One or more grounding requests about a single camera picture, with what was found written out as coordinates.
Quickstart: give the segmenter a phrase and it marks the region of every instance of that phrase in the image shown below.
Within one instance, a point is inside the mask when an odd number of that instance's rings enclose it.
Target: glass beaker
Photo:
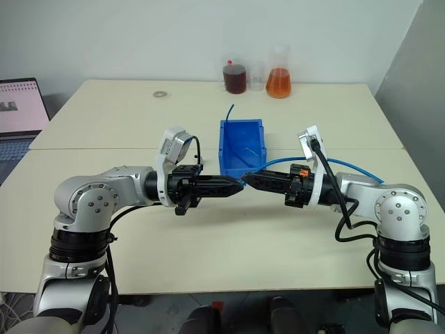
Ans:
[[[224,84],[227,92],[232,94],[241,94],[245,92],[247,73],[245,67],[239,63],[233,64],[229,60],[222,68],[222,74],[224,75]]]
[[[290,47],[280,45],[273,52],[272,70],[266,84],[266,91],[275,99],[283,99],[291,94],[291,74],[288,67]]]
[[[265,83],[265,69],[262,61],[252,61],[249,66],[248,81],[250,90],[263,90]]]

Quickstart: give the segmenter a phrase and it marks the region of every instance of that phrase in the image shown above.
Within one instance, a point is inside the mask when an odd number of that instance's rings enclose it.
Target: laptop keyboard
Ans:
[[[0,143],[0,161],[20,160],[28,152],[32,141]]]

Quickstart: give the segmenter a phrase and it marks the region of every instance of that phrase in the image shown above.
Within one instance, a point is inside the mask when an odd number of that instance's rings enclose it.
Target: white wall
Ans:
[[[0,77],[66,98],[87,78],[217,78],[236,51],[293,49],[294,81],[375,92],[421,0],[1,0]]]

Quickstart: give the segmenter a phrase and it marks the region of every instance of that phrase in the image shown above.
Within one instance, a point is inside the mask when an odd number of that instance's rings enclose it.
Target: laptop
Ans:
[[[0,184],[48,122],[35,78],[0,80]]]

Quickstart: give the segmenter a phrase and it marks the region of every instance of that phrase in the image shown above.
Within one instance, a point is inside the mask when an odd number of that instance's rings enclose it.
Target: erlenmeyer flask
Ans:
[[[283,99],[291,94],[291,74],[288,67],[289,46],[274,49],[272,70],[266,84],[266,91],[275,99]]]

